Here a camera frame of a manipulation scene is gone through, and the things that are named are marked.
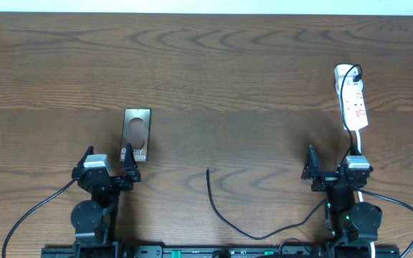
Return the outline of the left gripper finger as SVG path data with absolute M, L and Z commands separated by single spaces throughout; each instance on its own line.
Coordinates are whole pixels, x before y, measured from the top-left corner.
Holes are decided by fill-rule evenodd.
M 85 151 L 85 154 L 83 155 L 83 157 L 79 160 L 79 162 L 77 163 L 76 167 L 77 168 L 83 168 L 84 167 L 84 163 L 86 158 L 89 155 L 92 155 L 94 153 L 94 147 L 92 145 L 90 145 L 87 150 Z
M 132 182 L 141 181 L 141 173 L 134 158 L 133 148 L 130 143 L 126 146 L 123 169 L 126 171 L 127 176 L 132 180 Z

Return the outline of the bronze Galaxy smartphone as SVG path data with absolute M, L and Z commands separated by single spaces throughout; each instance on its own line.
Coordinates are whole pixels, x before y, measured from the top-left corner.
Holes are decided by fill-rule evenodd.
M 126 108 L 123 118 L 120 162 L 124 161 L 127 145 L 130 143 L 136 162 L 148 160 L 148 146 L 151 131 L 152 109 Z

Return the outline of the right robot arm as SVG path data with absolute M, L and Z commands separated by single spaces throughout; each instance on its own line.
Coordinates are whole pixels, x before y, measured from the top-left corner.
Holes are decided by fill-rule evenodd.
M 315 148 L 308 147 L 302 179 L 312 181 L 311 190 L 327 195 L 327 227 L 333 238 L 324 244 L 326 257 L 370 257 L 371 243 L 378 239 L 382 211 L 378 206 L 357 201 L 354 192 L 367 184 L 373 171 L 357 150 L 334 171 L 322 171 Z

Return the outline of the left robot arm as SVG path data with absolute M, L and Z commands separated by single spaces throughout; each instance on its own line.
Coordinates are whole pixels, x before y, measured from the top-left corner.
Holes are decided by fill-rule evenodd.
M 131 144 L 126 146 L 124 176 L 111 176 L 108 157 L 95 154 L 90 146 L 72 169 L 77 185 L 91 194 L 91 199 L 77 204 L 70 221 L 75 228 L 74 257 L 133 257 L 133 250 L 115 240 L 120 193 L 130 191 L 141 180 Z

